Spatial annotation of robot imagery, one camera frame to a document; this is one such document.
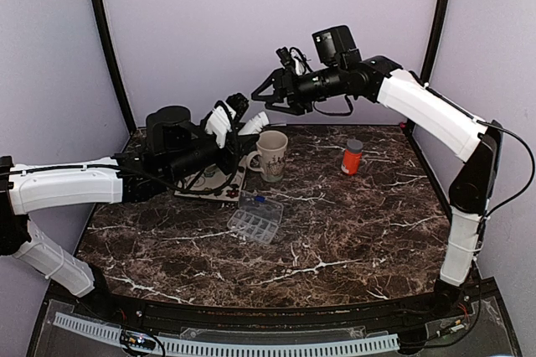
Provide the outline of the small white pill bottle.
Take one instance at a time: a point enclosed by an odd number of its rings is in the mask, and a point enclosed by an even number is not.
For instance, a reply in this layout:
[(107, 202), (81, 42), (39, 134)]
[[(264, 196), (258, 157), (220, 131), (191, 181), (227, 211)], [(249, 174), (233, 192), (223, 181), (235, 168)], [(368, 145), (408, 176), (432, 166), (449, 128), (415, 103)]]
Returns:
[(262, 130), (270, 124), (269, 118), (264, 111), (261, 111), (251, 119), (239, 130), (239, 136), (260, 134)]

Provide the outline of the clear plastic pill organizer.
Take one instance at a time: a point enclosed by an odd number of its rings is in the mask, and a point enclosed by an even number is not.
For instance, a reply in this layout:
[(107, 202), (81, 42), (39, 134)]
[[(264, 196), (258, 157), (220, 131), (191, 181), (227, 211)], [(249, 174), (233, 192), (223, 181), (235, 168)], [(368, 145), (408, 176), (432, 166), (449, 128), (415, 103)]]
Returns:
[(268, 245), (279, 230), (283, 211), (284, 205), (273, 199), (242, 191), (238, 208), (229, 218), (227, 227), (248, 241)]

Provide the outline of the orange pill bottle grey cap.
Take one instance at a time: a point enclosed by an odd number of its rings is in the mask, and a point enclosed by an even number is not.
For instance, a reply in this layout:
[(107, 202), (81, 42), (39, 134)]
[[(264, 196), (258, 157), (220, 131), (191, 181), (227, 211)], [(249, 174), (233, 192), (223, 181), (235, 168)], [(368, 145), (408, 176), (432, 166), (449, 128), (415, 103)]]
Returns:
[(347, 140), (341, 164), (341, 169), (345, 174), (354, 176), (358, 172), (362, 151), (363, 143), (361, 141), (357, 139)]

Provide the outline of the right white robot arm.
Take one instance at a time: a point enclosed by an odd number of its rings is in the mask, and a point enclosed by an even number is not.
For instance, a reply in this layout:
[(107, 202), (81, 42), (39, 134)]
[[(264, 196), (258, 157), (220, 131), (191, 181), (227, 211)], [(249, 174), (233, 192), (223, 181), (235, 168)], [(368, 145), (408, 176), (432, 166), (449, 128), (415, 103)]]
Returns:
[(319, 101), (334, 96), (360, 96), (404, 115), (443, 142), (463, 167), (449, 188), (451, 232), (439, 279), (442, 287), (427, 301), (435, 318), (445, 318), (458, 307), (482, 239), (485, 214), (498, 171), (502, 135), (498, 122), (486, 124), (456, 103), (418, 81), (391, 59), (362, 59), (348, 26), (313, 34), (320, 62), (325, 66), (306, 74), (296, 72), (291, 51), (276, 51), (282, 67), (253, 91), (251, 98), (272, 111), (301, 116)]

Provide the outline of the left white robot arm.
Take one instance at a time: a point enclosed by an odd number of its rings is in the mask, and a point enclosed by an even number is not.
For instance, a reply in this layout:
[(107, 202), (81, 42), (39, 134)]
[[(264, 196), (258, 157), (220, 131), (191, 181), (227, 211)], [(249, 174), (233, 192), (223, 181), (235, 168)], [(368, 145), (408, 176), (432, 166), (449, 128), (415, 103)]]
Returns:
[(32, 266), (57, 282), (100, 320), (118, 313), (99, 269), (52, 241), (31, 221), (35, 210), (73, 204), (139, 203), (168, 189), (182, 194), (209, 195), (185, 178), (215, 165), (226, 175), (224, 189), (239, 163), (269, 123), (265, 113), (246, 123), (246, 105), (220, 101), (196, 125), (184, 106), (166, 106), (146, 119), (142, 149), (89, 162), (49, 166), (15, 164), (1, 158), (1, 253)]

